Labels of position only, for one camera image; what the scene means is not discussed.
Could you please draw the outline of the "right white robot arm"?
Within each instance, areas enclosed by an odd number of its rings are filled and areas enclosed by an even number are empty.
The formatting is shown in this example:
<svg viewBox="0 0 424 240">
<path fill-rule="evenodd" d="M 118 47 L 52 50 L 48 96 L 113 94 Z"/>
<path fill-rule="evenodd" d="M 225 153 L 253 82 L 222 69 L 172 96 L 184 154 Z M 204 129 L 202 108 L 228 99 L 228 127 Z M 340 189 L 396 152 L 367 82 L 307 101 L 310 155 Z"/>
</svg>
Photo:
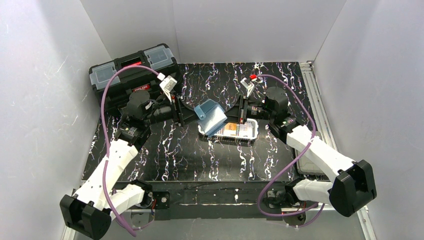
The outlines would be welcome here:
<svg viewBox="0 0 424 240">
<path fill-rule="evenodd" d="M 350 217 L 377 197 L 371 164 L 339 153 L 303 125 L 289 112 L 289 99 L 282 88 L 268 88 L 262 102 L 241 95 L 225 115 L 227 122 L 239 124 L 248 118 L 267 120 L 275 138 L 297 150 L 298 158 L 307 157 L 328 178 L 317 181 L 299 177 L 285 185 L 282 194 L 259 197 L 258 203 L 277 206 L 310 201 L 331 205 L 342 216 Z"/>
</svg>

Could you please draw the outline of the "blue leather card holder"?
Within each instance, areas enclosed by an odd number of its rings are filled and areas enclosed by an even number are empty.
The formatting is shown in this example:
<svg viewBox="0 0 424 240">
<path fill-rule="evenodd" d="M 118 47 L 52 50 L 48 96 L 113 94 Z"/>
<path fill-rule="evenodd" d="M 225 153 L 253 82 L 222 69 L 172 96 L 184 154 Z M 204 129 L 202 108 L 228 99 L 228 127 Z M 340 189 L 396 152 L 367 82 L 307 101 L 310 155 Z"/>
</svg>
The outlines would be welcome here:
<svg viewBox="0 0 424 240">
<path fill-rule="evenodd" d="M 221 105 L 212 99 L 195 106 L 194 112 L 198 117 L 197 124 L 208 137 L 219 131 L 228 119 Z"/>
</svg>

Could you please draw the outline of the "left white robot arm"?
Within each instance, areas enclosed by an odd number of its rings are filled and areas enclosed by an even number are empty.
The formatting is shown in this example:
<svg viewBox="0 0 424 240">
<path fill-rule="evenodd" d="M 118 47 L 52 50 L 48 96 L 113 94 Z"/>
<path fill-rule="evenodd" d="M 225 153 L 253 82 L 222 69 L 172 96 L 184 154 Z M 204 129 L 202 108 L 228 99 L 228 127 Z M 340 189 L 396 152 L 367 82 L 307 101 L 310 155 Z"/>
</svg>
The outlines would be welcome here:
<svg viewBox="0 0 424 240">
<path fill-rule="evenodd" d="M 99 240 L 116 221 L 136 235 L 138 228 L 130 225 L 123 213 L 138 206 L 154 215 L 156 210 L 165 209 L 167 202 L 161 201 L 163 195 L 142 180 L 115 189 L 119 177 L 151 136 L 153 124 L 173 120 L 186 125 L 204 117 L 174 92 L 165 92 L 158 99 L 152 99 L 145 90 L 131 93 L 114 138 L 105 137 L 105 156 L 80 188 L 72 195 L 64 195 L 59 203 L 66 226 Z"/>
</svg>

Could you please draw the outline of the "white plastic basket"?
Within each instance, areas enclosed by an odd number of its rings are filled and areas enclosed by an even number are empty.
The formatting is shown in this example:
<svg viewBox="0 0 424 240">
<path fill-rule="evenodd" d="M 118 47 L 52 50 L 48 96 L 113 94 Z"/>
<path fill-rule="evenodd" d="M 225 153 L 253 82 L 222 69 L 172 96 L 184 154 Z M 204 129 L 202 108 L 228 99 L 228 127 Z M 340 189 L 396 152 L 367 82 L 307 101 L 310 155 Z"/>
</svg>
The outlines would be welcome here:
<svg viewBox="0 0 424 240">
<path fill-rule="evenodd" d="M 207 136 L 205 135 L 205 133 L 203 132 L 203 130 L 201 129 L 201 127 L 198 125 L 197 126 L 197 130 L 198 130 L 198 136 L 199 139 L 207 142 L 207 141 L 211 141 L 211 142 L 219 142 L 222 144 L 229 144 L 229 145 L 243 145 L 243 146 L 248 146 L 248 145 L 253 145 L 256 141 L 256 139 L 258 138 L 259 135 L 259 124 L 257 122 L 257 120 L 252 119 L 252 118 L 248 118 L 246 122 L 251 122 L 253 124 L 255 124 L 255 138 L 253 139 L 248 139 L 248 138 L 242 138 L 238 136 L 239 133 L 239 123 L 237 126 L 237 131 L 236 134 L 227 134 L 224 132 L 224 126 L 227 124 L 225 124 L 219 131 L 217 131 L 214 135 L 212 136 Z"/>
</svg>

